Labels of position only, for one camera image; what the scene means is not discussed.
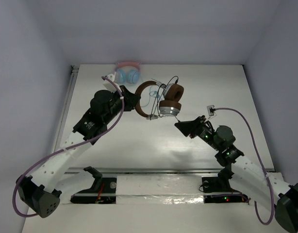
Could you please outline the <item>brown silver headphones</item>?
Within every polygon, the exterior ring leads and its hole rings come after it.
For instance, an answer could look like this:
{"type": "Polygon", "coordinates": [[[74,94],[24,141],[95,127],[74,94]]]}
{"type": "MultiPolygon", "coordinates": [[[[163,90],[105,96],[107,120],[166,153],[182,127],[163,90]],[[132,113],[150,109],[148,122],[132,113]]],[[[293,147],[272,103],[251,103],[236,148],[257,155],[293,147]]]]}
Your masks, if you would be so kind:
{"type": "Polygon", "coordinates": [[[139,85],[135,91],[135,94],[138,97],[141,97],[142,92],[147,87],[157,86],[163,89],[162,97],[164,99],[158,101],[158,114],[146,114],[142,110],[139,100],[135,107],[137,113],[149,120],[153,120],[154,118],[157,119],[158,117],[176,117],[181,110],[182,105],[179,103],[179,101],[184,93],[184,88],[181,85],[178,85],[177,82],[178,81],[175,81],[175,83],[164,84],[159,81],[146,81],[139,85]]]}

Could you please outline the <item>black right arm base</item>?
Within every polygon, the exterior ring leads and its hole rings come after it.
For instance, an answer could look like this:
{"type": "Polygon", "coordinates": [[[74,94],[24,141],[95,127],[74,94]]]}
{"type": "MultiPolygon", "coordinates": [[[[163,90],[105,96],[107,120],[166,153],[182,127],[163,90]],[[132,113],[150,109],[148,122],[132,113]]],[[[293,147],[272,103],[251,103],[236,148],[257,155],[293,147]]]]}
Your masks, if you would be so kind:
{"type": "Polygon", "coordinates": [[[247,203],[250,198],[231,188],[229,179],[233,173],[230,168],[222,169],[217,176],[202,177],[199,191],[204,194],[204,203],[247,203]]]}

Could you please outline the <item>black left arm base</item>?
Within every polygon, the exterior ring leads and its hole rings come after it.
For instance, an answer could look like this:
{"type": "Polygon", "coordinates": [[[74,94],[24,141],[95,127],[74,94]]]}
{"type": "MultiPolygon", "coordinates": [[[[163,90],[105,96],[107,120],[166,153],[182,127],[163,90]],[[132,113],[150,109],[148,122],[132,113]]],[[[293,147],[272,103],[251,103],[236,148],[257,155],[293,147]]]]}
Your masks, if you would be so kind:
{"type": "Polygon", "coordinates": [[[71,196],[73,204],[116,204],[117,177],[103,177],[95,168],[83,169],[94,178],[93,183],[71,196]]]}

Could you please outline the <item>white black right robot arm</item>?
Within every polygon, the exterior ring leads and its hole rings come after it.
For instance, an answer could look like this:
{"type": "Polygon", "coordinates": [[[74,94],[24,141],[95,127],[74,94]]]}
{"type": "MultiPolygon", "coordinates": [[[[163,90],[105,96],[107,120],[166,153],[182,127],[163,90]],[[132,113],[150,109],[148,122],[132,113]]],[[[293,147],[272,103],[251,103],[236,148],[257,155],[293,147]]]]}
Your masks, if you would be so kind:
{"type": "Polygon", "coordinates": [[[180,121],[175,127],[186,137],[199,137],[216,150],[215,158],[223,167],[218,186],[224,191],[233,189],[250,197],[274,213],[276,222],[287,232],[298,232],[298,183],[291,185],[253,163],[235,145],[230,127],[213,129],[199,116],[193,121],[180,121]]]}

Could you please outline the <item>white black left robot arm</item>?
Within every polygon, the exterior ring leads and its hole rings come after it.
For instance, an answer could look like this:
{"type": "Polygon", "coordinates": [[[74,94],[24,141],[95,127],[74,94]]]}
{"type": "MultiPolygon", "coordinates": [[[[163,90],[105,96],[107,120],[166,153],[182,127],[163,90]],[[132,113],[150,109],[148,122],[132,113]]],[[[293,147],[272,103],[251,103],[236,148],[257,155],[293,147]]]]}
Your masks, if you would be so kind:
{"type": "Polygon", "coordinates": [[[99,138],[111,128],[107,125],[115,119],[118,123],[124,112],[135,109],[140,96],[121,85],[116,92],[100,90],[90,101],[90,108],[73,127],[61,148],[36,163],[21,175],[14,195],[28,205],[34,216],[46,218],[58,207],[60,201],[70,201],[72,195],[80,191],[101,192],[102,174],[95,168],[85,167],[80,173],[62,180],[61,177],[71,165],[99,138]]]}

